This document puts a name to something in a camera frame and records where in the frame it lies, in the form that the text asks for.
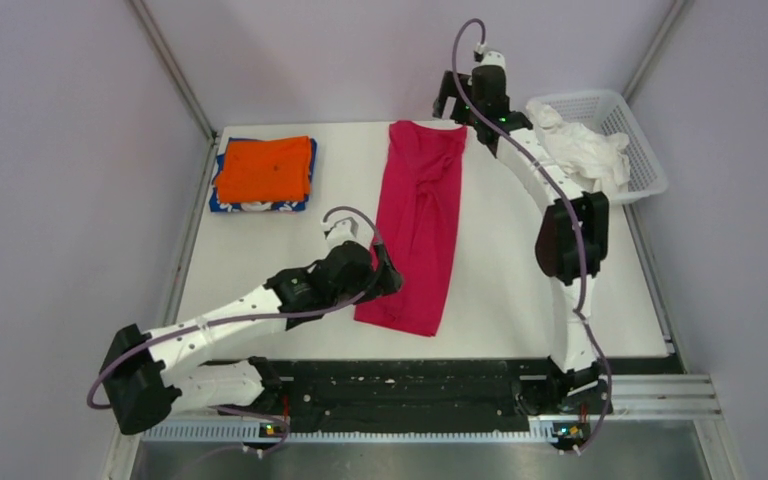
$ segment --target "white table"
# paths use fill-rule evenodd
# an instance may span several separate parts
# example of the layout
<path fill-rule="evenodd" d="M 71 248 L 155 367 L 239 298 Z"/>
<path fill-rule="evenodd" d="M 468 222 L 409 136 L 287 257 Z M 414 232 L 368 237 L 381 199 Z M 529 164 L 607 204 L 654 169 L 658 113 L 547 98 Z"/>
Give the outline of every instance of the white table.
<path fill-rule="evenodd" d="M 448 121 L 421 122 L 453 128 Z M 387 160 L 388 122 L 228 127 L 233 137 L 309 135 L 318 142 L 305 212 L 202 215 L 178 320 L 247 293 L 283 268 L 322 258 L 319 226 L 336 205 L 374 217 Z M 552 300 L 534 258 L 542 213 L 525 189 L 470 130 L 463 157 L 460 225 L 449 296 L 436 337 L 352 319 L 354 308 L 289 332 L 239 346 L 239 357 L 271 359 L 545 358 Z M 371 239 L 366 232 L 364 241 Z M 658 319 L 623 210 L 610 216 L 608 257 L 597 277 L 593 330 L 610 357 L 667 355 Z"/>

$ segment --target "white laundry basket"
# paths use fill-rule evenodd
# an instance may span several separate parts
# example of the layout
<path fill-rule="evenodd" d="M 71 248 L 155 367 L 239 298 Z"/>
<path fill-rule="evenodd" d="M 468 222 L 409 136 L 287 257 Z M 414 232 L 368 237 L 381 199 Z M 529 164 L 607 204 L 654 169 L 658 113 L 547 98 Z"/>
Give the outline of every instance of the white laundry basket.
<path fill-rule="evenodd" d="M 631 167 L 628 192 L 614 196 L 611 203 L 632 203 L 667 189 L 667 177 L 643 130 L 622 96 L 611 90 L 545 95 L 536 100 L 554 108 L 567 122 L 581 122 L 596 133 L 628 135 L 625 149 Z"/>

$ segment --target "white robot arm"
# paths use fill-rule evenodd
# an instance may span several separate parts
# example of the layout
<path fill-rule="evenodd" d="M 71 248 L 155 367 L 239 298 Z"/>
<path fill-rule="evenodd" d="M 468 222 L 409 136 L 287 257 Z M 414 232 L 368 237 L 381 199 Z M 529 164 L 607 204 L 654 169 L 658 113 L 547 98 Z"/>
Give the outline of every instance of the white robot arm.
<path fill-rule="evenodd" d="M 601 398 L 606 390 L 605 382 L 599 378 L 600 365 L 585 323 L 575 312 L 578 310 L 588 321 L 596 275 L 608 253 L 608 200 L 600 192 L 583 191 L 543 148 L 540 133 L 528 118 L 522 112 L 510 110 L 505 57 L 482 43 L 475 49 L 475 60 L 479 65 L 471 75 L 444 73 L 433 113 L 442 118 L 447 100 L 453 97 L 450 118 L 473 127 L 478 140 L 513 172 L 544 212 L 535 254 L 552 285 L 550 359 L 554 368 L 548 372 L 549 390 L 559 410 L 574 411 Z M 499 131 L 508 138 L 500 141 Z M 512 142 L 527 148 L 533 158 Z M 575 217 L 565 208 L 561 193 L 569 200 Z M 579 222 L 581 245 L 574 237 L 573 218 Z M 584 289 L 580 271 L 582 252 L 586 264 Z"/>
<path fill-rule="evenodd" d="M 107 407 L 92 400 L 103 385 L 119 429 L 131 435 L 171 413 L 214 405 L 247 406 L 264 390 L 280 387 L 266 359 L 209 362 L 234 358 L 229 351 L 242 342 L 396 293 L 402 285 L 380 239 L 372 247 L 378 263 L 373 268 L 372 255 L 357 242 L 353 218 L 323 227 L 329 246 L 324 259 L 281 270 L 248 294 L 185 322 L 146 332 L 129 325 L 117 332 L 91 389 L 90 406 Z"/>

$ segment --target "white cloth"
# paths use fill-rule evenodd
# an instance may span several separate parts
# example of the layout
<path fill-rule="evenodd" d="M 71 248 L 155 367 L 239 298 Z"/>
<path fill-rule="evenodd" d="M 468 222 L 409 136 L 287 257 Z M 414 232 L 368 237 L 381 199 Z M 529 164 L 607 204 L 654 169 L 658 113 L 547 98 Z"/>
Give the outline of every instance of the white cloth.
<path fill-rule="evenodd" d="M 582 188 L 609 199 L 628 191 L 628 135 L 605 137 L 581 123 L 565 122 L 554 108 L 533 100 L 525 111 L 543 148 Z"/>

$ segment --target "orange cloth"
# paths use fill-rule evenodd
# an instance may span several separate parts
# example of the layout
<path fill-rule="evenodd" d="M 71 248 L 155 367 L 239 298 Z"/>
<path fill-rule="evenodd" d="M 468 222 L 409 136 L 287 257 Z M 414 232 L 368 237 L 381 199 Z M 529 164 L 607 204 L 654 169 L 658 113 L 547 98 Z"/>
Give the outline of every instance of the orange cloth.
<path fill-rule="evenodd" d="M 303 202 L 310 193 L 310 137 L 232 142 L 216 177 L 222 203 Z"/>

